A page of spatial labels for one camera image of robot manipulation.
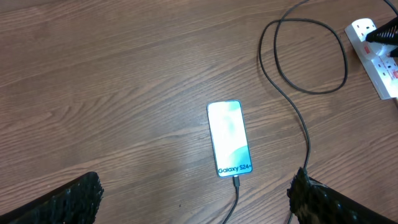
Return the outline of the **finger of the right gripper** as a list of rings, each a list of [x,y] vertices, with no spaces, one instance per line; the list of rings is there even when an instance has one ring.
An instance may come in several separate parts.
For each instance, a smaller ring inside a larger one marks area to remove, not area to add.
[[[366,36],[367,42],[377,42],[380,44],[397,45],[397,21],[398,17],[392,19],[387,24],[379,27],[378,29],[370,32]]]

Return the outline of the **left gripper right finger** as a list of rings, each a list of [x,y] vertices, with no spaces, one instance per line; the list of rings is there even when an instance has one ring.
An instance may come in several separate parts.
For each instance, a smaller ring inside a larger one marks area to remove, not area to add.
[[[289,189],[290,212],[300,224],[397,224],[309,177],[300,168]]]

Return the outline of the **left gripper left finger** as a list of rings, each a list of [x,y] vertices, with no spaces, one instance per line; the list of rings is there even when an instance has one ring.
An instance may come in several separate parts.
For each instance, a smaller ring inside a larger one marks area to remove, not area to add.
[[[59,188],[1,215],[8,224],[93,224],[103,198],[100,178],[87,172]]]

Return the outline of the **blue Galaxy smartphone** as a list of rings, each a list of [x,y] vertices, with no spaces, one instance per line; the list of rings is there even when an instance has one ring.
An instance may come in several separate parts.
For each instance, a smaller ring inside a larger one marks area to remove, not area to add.
[[[238,100],[207,105],[208,122],[219,177],[232,177],[252,172],[243,107]]]

